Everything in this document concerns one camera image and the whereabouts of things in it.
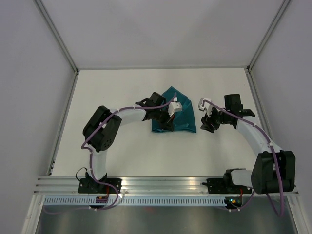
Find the teal cloth napkin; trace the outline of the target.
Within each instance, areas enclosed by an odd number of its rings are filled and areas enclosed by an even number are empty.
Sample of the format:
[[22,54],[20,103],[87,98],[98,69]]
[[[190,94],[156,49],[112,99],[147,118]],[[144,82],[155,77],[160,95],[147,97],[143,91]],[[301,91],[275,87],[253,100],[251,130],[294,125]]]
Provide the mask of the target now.
[[162,95],[166,99],[171,100],[175,93],[178,102],[182,105],[182,111],[176,112],[173,118],[174,131],[196,133],[195,116],[191,100],[173,86],[169,87]]

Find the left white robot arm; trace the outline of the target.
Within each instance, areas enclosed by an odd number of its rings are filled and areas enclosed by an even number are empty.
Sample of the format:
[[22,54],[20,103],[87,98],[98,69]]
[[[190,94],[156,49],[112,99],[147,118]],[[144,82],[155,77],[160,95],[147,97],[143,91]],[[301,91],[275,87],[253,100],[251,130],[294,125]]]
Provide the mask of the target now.
[[113,110],[99,106],[83,128],[85,141],[81,149],[90,152],[89,168],[85,174],[90,180],[89,187],[95,193],[102,193],[106,189],[107,152],[114,143],[120,127],[134,122],[154,120],[162,130],[172,132],[175,112],[180,110],[177,93],[167,101],[157,92],[128,107]]

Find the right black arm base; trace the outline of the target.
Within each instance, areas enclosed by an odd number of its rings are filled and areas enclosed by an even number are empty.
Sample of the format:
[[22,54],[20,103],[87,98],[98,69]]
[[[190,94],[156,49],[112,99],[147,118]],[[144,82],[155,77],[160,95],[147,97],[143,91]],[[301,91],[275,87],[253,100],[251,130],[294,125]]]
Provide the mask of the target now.
[[246,186],[234,185],[232,183],[226,182],[222,178],[208,178],[205,182],[201,183],[208,189],[209,194],[251,194],[252,190],[248,189]]

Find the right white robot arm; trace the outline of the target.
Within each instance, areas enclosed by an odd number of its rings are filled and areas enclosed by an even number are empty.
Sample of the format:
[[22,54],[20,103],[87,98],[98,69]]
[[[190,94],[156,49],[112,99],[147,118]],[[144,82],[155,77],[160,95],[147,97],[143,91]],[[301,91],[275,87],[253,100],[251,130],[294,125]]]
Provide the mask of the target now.
[[257,194],[291,192],[295,187],[295,155],[285,151],[268,136],[256,122],[255,113],[245,109],[240,94],[224,97],[223,108],[208,98],[199,101],[198,108],[205,115],[201,129],[214,133],[221,125],[231,125],[248,142],[256,156],[252,170],[228,169],[222,186],[229,193],[240,186],[249,187]]

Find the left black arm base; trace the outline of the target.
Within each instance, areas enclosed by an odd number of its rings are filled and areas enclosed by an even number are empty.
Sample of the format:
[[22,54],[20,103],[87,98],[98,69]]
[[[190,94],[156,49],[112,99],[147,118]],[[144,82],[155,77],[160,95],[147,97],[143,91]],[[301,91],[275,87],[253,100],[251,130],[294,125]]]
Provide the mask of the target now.
[[[118,192],[122,187],[121,178],[108,178],[105,183],[115,186]],[[82,178],[78,187],[79,194],[116,194],[115,190],[111,186],[98,184],[91,178]]]

